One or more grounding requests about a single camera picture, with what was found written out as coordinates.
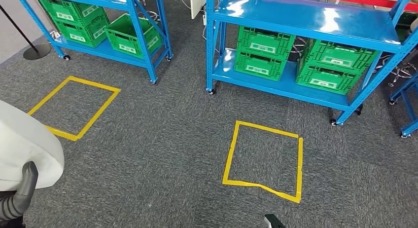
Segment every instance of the power strip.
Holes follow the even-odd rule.
[[[203,25],[206,26],[206,12],[202,16],[203,19]]]

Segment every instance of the yellow tape square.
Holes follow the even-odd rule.
[[[45,104],[49,99],[51,99],[51,97],[53,95],[55,95],[61,88],[64,87],[65,84],[67,84],[69,81],[75,81],[78,83],[82,83],[82,84],[86,84],[86,85],[90,85],[90,86],[95,86],[98,88],[102,88],[108,91],[112,91],[113,94],[109,97],[108,100],[106,100],[106,102],[99,108],[99,110],[94,114],[94,116],[87,122],[87,124],[81,129],[81,131],[77,134],[71,134],[71,133],[67,133],[64,131],[61,131],[59,129],[50,127],[45,125],[49,131],[51,131],[53,134],[72,140],[72,141],[77,141],[78,139],[80,139],[86,132],[87,130],[89,130],[89,128],[93,125],[93,123],[97,120],[97,118],[99,118],[99,116],[103,113],[103,111],[105,111],[105,109],[110,105],[110,103],[115,99],[115,97],[117,96],[117,94],[120,92],[119,88],[116,87],[112,87],[112,86],[107,86],[104,84],[100,84],[97,82],[93,82],[93,81],[88,81],[85,79],[81,79],[78,77],[74,77],[74,76],[69,76],[67,77],[67,79],[65,79],[63,82],[61,82],[57,87],[55,87],[54,90],[52,90],[47,96],[45,96],[45,98],[43,98],[36,106],[34,106],[29,112],[29,115],[32,115],[33,113],[35,113],[43,104]]]
[[[240,125],[253,127],[253,128],[257,128],[257,129],[265,130],[265,131],[268,131],[268,132],[272,132],[272,133],[276,133],[276,134],[280,134],[280,135],[284,135],[284,136],[288,136],[288,137],[298,139],[298,168],[297,168],[297,172],[296,172],[296,196],[292,196],[292,195],[289,195],[289,194],[286,194],[286,193],[283,193],[283,192],[280,192],[280,191],[273,190],[273,189],[271,189],[271,188],[269,188],[265,185],[262,185],[262,184],[256,184],[256,183],[250,183],[250,182],[245,182],[245,181],[229,180],[228,179],[229,171],[231,170],[232,156],[234,154],[235,145],[237,143],[238,130],[240,128]],[[281,130],[274,129],[274,128],[265,127],[265,126],[254,124],[254,123],[248,123],[248,122],[243,122],[243,121],[238,121],[237,120],[235,122],[234,134],[233,134],[233,137],[232,137],[231,146],[229,148],[228,157],[226,159],[225,172],[223,174],[222,184],[224,184],[224,185],[246,186],[246,187],[259,187],[259,188],[267,190],[271,193],[274,193],[275,195],[277,195],[279,197],[290,200],[292,202],[299,203],[300,200],[301,200],[301,197],[302,197],[302,160],[303,160],[302,157],[303,157],[303,138],[299,137],[299,135],[294,134],[294,133],[281,131]]]

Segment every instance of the black pole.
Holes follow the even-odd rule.
[[[9,14],[6,12],[6,10],[1,6],[1,11],[5,14],[5,16],[9,19],[9,21],[13,24],[13,26],[17,29],[17,31],[25,38],[26,42],[34,49],[36,53],[39,53],[38,50],[35,48],[35,46],[32,44],[32,42],[26,37],[26,35],[22,32],[22,30],[16,25],[16,23],[13,21],[13,19],[9,16]]]

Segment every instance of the green crate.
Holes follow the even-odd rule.
[[[287,60],[295,38],[295,35],[240,26],[237,50]]]
[[[162,45],[161,36],[147,19],[141,17],[138,19],[148,52],[151,54]],[[129,14],[125,13],[114,20],[106,28],[106,35],[114,50],[143,58],[141,48],[138,44],[137,34],[135,33],[135,28]]]
[[[70,24],[55,20],[58,30],[67,39],[90,47],[96,47],[106,39],[105,28],[109,24],[107,16],[99,16],[91,24]]]
[[[377,54],[377,51],[366,48],[309,39],[302,63],[361,75],[369,68]]]
[[[235,60],[236,71],[274,81],[280,79],[285,65],[285,60],[263,57],[242,51],[237,51]]]
[[[361,75],[299,63],[296,83],[346,95],[360,77]]]
[[[105,15],[102,7],[66,0],[39,0],[45,11],[55,21],[88,25],[99,16]]]

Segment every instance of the crate label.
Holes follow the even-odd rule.
[[[94,39],[97,39],[97,37],[99,37],[99,36],[101,36],[103,33],[105,33],[105,27],[106,27],[106,26],[104,26],[104,27],[100,28],[98,31],[96,31],[96,32],[93,34]]]
[[[335,47],[335,49],[337,49],[337,50],[343,50],[343,51],[348,51],[348,52],[355,52],[355,50],[354,49],[344,49],[344,48],[341,48],[341,47]]]
[[[254,67],[254,66],[251,66],[251,65],[247,65],[245,70],[255,72],[255,73],[259,73],[259,74],[269,75],[269,70],[268,69],[262,69],[262,68]]]
[[[313,85],[325,86],[328,88],[337,89],[337,84],[334,82],[327,82],[327,81],[322,81],[319,79],[312,78],[309,83]]]
[[[271,47],[271,46],[266,46],[266,45],[257,44],[257,43],[251,43],[251,45],[249,47],[251,49],[261,50],[261,51],[265,51],[265,52],[269,52],[269,53],[273,53],[273,54],[276,53],[276,48]]]
[[[158,36],[155,36],[148,44],[146,44],[146,47],[150,49],[157,41],[159,40]]]
[[[78,41],[86,42],[86,39],[84,37],[79,37],[79,36],[73,35],[71,33],[70,33],[70,38],[78,40]]]
[[[122,44],[119,44],[119,49],[125,50],[125,51],[128,51],[128,52],[131,52],[131,53],[134,53],[134,54],[137,53],[137,50],[136,49],[127,47],[127,46],[122,45]]]
[[[98,9],[99,6],[96,5],[91,5],[90,7],[88,7],[86,10],[84,10],[82,12],[83,17],[86,17],[87,15],[89,15],[90,13],[94,12],[96,9]]]
[[[322,59],[322,62],[325,63],[330,63],[330,64],[336,64],[336,65],[340,65],[340,66],[344,66],[344,67],[351,67],[353,65],[353,61],[347,61],[344,59],[335,59],[335,58],[331,58],[328,56],[325,56]]]
[[[71,15],[60,13],[60,12],[57,12],[57,17],[62,18],[62,19],[66,19],[66,20],[70,20],[70,21],[74,21],[74,18]]]

